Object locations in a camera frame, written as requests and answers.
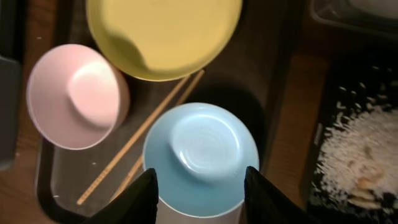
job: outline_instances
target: pink bowl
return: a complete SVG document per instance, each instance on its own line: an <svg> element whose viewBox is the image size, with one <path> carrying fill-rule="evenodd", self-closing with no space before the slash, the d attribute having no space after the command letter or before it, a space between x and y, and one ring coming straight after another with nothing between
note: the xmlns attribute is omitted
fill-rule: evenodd
<svg viewBox="0 0 398 224"><path fill-rule="evenodd" d="M65 149L100 143L125 119L127 83L118 70L88 47L56 47L36 63L27 84L27 107L36 128Z"/></svg>

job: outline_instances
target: bowl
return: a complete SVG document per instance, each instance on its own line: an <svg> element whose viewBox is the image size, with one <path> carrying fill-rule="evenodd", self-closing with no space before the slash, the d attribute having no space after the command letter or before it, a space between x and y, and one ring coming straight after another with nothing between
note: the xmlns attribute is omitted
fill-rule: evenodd
<svg viewBox="0 0 398 224"><path fill-rule="evenodd" d="M43 55L27 84L27 108L39 132L65 149L100 143L124 120L127 83L93 49L67 44Z"/></svg>
<svg viewBox="0 0 398 224"><path fill-rule="evenodd" d="M229 111L206 103L166 112L144 144L144 168L156 170L161 201L191 217L213 218L238 208L247 166L259 168L249 130Z"/></svg>
<svg viewBox="0 0 398 224"><path fill-rule="evenodd" d="M92 36L117 68L167 81L210 63L231 38L242 0L87 0Z"/></svg>

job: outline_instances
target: wooden chopstick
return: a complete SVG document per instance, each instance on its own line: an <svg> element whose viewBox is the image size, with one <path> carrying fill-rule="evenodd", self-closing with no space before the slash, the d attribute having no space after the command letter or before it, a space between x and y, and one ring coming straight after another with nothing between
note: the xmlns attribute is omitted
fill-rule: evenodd
<svg viewBox="0 0 398 224"><path fill-rule="evenodd" d="M177 103L175 106L181 105L185 100L188 98L188 96L191 94L192 90L196 87L202 76L205 74L204 70L200 70L198 75L192 80L191 84L187 87L187 89L184 91L184 93L181 95L181 97L178 99ZM111 200L109 202L112 202L121 192L123 192L124 189L130 184L132 178L138 171L138 168L142 165L143 162L143 155L138 158L138 160L134 163L133 167L131 170L127 173L127 176L124 178L118 189L116 190L115 194L112 196Z"/></svg>
<svg viewBox="0 0 398 224"><path fill-rule="evenodd" d="M103 179L111 172L113 167L120 161L120 159L125 155L130 147L139 139L141 134L154 122L154 120L160 115L163 109L168 103L173 99L173 97L178 93L181 87L184 86L185 82L189 77L181 79L181 81L174 87L174 89L164 98L160 105L152 112L152 114L144 121L144 123L139 127L139 129L131 136L130 140L123 146L123 148L115 155L112 161L105 167L105 169L100 173L100 175L94 180L94 182L87 188L82 196L77 200L77 204L81 205L90 195L93 193L95 188L103 181Z"/></svg>

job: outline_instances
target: yellow bowl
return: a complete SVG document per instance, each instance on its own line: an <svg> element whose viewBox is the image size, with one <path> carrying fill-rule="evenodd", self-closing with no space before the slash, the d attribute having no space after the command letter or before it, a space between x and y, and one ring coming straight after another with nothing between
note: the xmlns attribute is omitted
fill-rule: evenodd
<svg viewBox="0 0 398 224"><path fill-rule="evenodd" d="M242 0L87 0L90 31L111 63L167 81L210 63L231 38Z"/></svg>

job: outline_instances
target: pile of rice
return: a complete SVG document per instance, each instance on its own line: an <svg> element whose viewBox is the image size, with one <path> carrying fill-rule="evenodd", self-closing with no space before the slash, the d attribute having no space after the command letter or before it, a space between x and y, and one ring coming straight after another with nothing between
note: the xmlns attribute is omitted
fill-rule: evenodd
<svg viewBox="0 0 398 224"><path fill-rule="evenodd" d="M321 147L315 173L323 174L321 188L331 198L347 200L361 179L374 180L367 190L377 198L383 193L398 195L398 110L375 106L356 117L338 116L335 128Z"/></svg>

